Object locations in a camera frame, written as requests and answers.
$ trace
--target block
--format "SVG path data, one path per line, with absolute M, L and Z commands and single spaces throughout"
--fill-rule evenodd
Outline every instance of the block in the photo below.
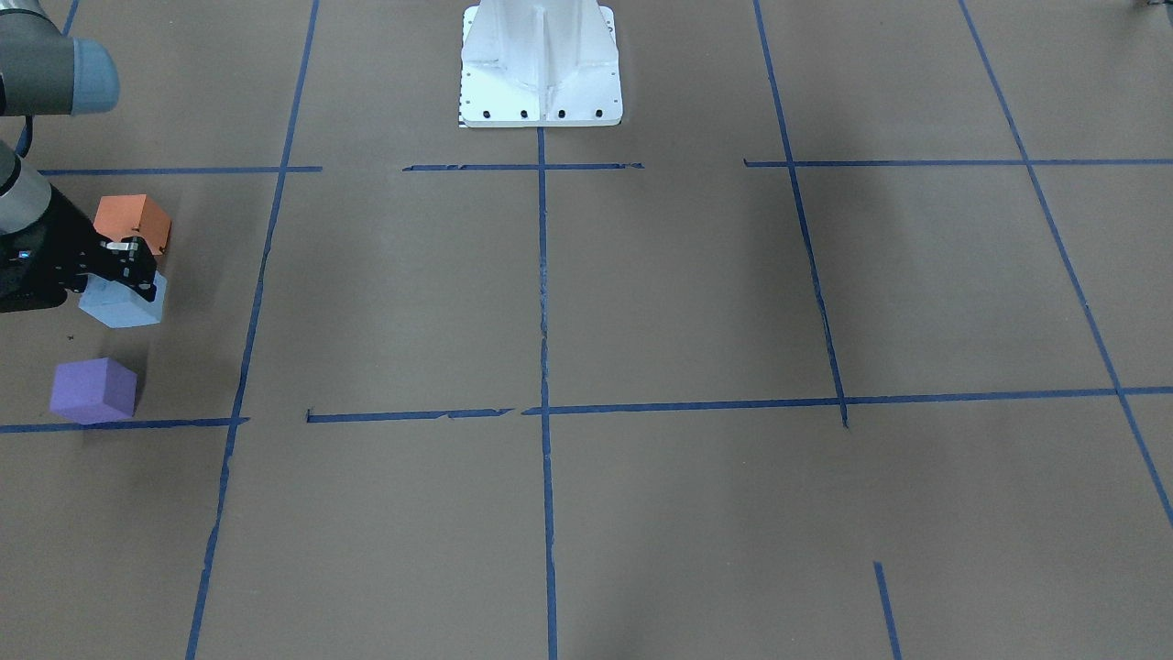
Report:
M 89 275 L 86 291 L 81 294 L 77 306 L 86 313 L 101 320 L 107 327 L 138 327 L 154 325 L 163 320 L 163 299 L 167 297 L 167 278 L 162 272 L 155 272 L 155 301 L 148 302 L 129 287 Z
M 158 256 L 167 251 L 171 218 L 147 195 L 113 195 L 99 202 L 94 229 L 111 240 L 142 236 Z
M 77 424 L 129 420 L 138 376 L 110 359 L 59 365 L 49 410 Z

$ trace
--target purple cube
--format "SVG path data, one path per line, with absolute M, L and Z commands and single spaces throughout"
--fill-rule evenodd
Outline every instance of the purple cube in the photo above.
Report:
M 137 382 L 134 372 L 108 358 L 59 365 L 49 410 L 83 426 L 128 420 Z

